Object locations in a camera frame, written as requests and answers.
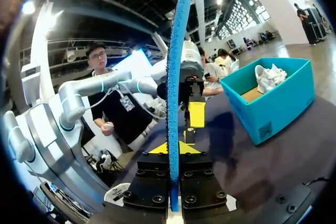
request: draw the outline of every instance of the floor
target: floor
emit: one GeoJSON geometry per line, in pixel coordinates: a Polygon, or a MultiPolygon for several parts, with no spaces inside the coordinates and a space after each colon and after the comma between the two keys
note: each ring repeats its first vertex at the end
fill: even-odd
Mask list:
{"type": "MultiPolygon", "coordinates": [[[[264,46],[258,46],[237,56],[240,67],[259,58],[291,57],[310,59],[313,67],[316,95],[336,105],[336,36],[329,34],[327,39],[317,44],[285,46],[281,39],[276,39],[264,46]]],[[[119,163],[126,167],[134,152],[122,154],[119,163]]]]}

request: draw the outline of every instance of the teal cardboard box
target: teal cardboard box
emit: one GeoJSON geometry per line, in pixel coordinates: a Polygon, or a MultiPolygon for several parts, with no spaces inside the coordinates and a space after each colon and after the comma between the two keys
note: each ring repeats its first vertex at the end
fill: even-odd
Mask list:
{"type": "Polygon", "coordinates": [[[261,58],[221,80],[228,100],[258,145],[277,134],[298,117],[314,100],[314,80],[310,60],[261,58]],[[275,64],[287,73],[286,80],[271,91],[248,102],[242,97],[258,86],[255,67],[275,64]]]}

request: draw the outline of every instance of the white sneaker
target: white sneaker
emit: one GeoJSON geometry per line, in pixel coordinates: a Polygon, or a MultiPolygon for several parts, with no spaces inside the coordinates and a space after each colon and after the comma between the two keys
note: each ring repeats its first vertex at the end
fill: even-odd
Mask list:
{"type": "Polygon", "coordinates": [[[282,83],[287,76],[285,71],[277,68],[274,64],[272,64],[271,69],[265,69],[263,66],[257,65],[255,74],[258,83],[257,90],[262,94],[265,94],[282,83]]]}

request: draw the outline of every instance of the blue scrubbing pad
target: blue scrubbing pad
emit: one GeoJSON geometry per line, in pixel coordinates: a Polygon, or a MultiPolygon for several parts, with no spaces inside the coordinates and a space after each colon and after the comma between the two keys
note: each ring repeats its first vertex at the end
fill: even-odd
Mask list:
{"type": "Polygon", "coordinates": [[[191,0],[177,0],[170,46],[167,54],[167,140],[171,179],[170,203],[172,211],[178,211],[179,203],[179,149],[178,149],[178,103],[181,54],[187,28],[191,0]]]}

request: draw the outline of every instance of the dark table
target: dark table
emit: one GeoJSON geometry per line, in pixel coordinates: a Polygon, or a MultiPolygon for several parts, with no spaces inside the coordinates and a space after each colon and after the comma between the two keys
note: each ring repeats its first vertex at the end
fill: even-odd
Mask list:
{"type": "MultiPolygon", "coordinates": [[[[207,101],[206,128],[198,129],[199,151],[209,152],[214,174],[223,190],[240,200],[253,218],[271,197],[330,175],[336,161],[336,107],[316,97],[295,121],[265,143],[255,146],[224,94],[207,101]]],[[[179,114],[178,131],[183,139],[184,114],[179,114]]],[[[132,182],[137,159],[143,151],[163,144],[165,122],[157,124],[147,141],[131,159],[115,185],[132,182]]],[[[324,182],[311,185],[317,193],[324,182]]]]}

